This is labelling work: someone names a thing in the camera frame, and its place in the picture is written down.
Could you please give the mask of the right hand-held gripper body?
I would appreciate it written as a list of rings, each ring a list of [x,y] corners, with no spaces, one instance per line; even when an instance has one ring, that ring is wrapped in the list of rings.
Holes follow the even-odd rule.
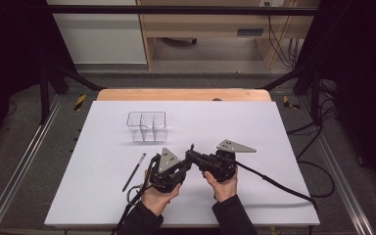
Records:
[[[200,171],[208,171],[218,182],[229,180],[236,172],[236,154],[256,151],[255,148],[228,139],[223,140],[216,146],[214,154],[201,155]]]

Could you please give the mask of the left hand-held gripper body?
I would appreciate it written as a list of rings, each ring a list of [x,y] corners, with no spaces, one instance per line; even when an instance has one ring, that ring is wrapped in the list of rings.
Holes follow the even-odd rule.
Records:
[[[186,174],[182,175],[177,168],[180,159],[168,148],[153,158],[154,166],[150,173],[151,185],[162,193],[170,193],[178,183],[183,183]]]

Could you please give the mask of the clear plastic organizer box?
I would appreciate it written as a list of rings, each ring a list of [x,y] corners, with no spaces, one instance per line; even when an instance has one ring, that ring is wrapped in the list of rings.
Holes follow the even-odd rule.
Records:
[[[165,112],[130,112],[126,126],[134,142],[160,143],[167,138]]]

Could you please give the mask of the black eyeliner pencil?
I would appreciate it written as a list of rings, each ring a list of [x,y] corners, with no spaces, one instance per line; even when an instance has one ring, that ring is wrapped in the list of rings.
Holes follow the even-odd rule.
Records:
[[[139,161],[137,162],[135,168],[131,171],[129,177],[127,178],[125,184],[123,185],[121,192],[124,192],[126,188],[128,187],[129,183],[131,182],[132,178],[134,177],[135,173],[137,172],[140,165],[143,163],[144,159],[146,157],[146,153],[143,153]]]

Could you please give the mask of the person's right hand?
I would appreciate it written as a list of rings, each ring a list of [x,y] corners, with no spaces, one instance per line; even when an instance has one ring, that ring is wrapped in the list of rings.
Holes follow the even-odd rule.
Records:
[[[218,182],[208,171],[204,172],[204,177],[213,189],[214,197],[219,203],[222,203],[237,194],[237,174],[234,174],[231,179],[223,182]]]

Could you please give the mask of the person's left hand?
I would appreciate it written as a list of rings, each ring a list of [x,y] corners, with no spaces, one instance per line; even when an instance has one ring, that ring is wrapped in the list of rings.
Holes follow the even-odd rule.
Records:
[[[142,197],[142,204],[154,215],[159,216],[165,210],[167,204],[179,195],[181,184],[178,183],[170,193],[162,193],[155,188],[147,189]]]

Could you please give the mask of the white board sheet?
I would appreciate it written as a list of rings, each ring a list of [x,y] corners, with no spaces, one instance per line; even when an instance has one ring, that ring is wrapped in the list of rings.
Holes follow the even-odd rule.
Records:
[[[165,112],[166,141],[134,142],[126,126],[130,112]],[[45,222],[68,228],[115,225],[126,206],[121,189],[143,153],[129,186],[142,182],[162,148],[182,158],[192,143],[210,154],[225,139],[257,150],[237,156],[243,164],[238,195],[253,224],[318,224],[276,104],[228,101],[94,102]]]

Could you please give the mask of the black metal stand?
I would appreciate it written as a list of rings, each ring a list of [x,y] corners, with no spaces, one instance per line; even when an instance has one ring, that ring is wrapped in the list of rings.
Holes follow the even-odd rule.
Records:
[[[310,117],[317,126],[320,126],[322,123],[319,114],[320,78],[314,65],[304,63],[298,68],[282,75],[280,78],[264,85],[262,89],[270,91],[292,78],[297,79],[293,87],[295,95],[304,95],[310,90]]]
[[[91,90],[103,90],[102,86],[87,80],[76,71],[69,70],[57,64],[45,65],[39,73],[41,124],[50,116],[49,86],[52,86],[57,94],[66,94],[70,89],[65,81],[66,77],[73,79]]]

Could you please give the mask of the light wooden desk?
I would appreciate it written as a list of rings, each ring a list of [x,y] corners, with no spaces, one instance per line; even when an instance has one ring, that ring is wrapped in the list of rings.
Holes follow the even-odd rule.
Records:
[[[320,0],[135,0],[139,6],[224,6],[316,8]],[[303,41],[312,16],[239,15],[142,15],[142,34],[149,62],[153,61],[154,41],[158,38],[253,38],[267,69],[278,59],[286,59],[283,48],[288,39]],[[238,28],[263,28],[262,36],[238,36]]]

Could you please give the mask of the grey desk label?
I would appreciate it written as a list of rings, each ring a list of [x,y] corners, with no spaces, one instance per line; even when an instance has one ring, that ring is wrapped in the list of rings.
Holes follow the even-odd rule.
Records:
[[[263,28],[238,28],[237,29],[238,36],[259,37],[259,36],[262,36],[263,33],[264,33]]]

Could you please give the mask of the white cabinet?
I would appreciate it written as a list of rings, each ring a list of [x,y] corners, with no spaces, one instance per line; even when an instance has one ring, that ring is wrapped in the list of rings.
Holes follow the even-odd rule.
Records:
[[[120,14],[55,14],[77,65],[146,64],[139,17]]]

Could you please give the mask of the black curtain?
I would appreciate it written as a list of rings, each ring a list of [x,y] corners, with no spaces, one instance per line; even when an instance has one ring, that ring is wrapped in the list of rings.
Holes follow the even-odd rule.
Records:
[[[358,152],[376,171],[376,0],[320,0],[299,62],[333,26],[316,65],[337,84],[337,106]]]
[[[0,126],[11,96],[37,84],[45,64],[75,70],[53,15],[24,8],[46,4],[47,0],[0,0]]]

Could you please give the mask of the yellow-handled tool right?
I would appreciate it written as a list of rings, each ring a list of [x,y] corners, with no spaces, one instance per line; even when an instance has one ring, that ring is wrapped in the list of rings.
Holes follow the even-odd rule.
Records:
[[[291,108],[291,109],[294,109],[294,110],[300,110],[301,109],[300,105],[291,104],[288,96],[283,96],[283,104],[284,104],[284,107]]]

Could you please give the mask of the aluminium floor rail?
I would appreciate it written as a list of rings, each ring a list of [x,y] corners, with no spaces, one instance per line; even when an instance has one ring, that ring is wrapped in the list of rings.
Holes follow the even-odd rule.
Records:
[[[54,100],[50,106],[48,117],[44,119],[44,122],[38,126],[25,152],[23,153],[20,162],[18,163],[6,187],[0,195],[0,223],[9,206],[12,204],[31,163],[33,162],[44,138],[47,135],[48,130],[52,125],[55,116],[60,109],[60,105],[62,104],[63,100],[64,95],[56,95],[54,97]]]
[[[312,130],[315,134],[313,144],[319,151],[321,158],[327,168],[327,172],[332,177],[335,183],[335,191],[340,195],[341,200],[346,208],[352,225],[358,235],[374,235],[373,228],[355,195],[355,192],[345,176],[343,169],[338,162],[338,156],[334,153],[332,146],[328,143],[323,130],[326,129],[326,121],[334,118],[338,113],[334,107],[331,107],[328,102],[316,105],[315,113],[318,117],[313,117],[310,113],[310,103],[308,98],[299,97],[302,111],[309,122],[320,120],[320,127],[313,127]]]

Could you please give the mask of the black horizontal frame bar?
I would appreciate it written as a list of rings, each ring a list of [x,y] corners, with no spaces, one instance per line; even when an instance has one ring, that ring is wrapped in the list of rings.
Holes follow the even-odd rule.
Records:
[[[53,14],[316,16],[316,8],[49,5]]]

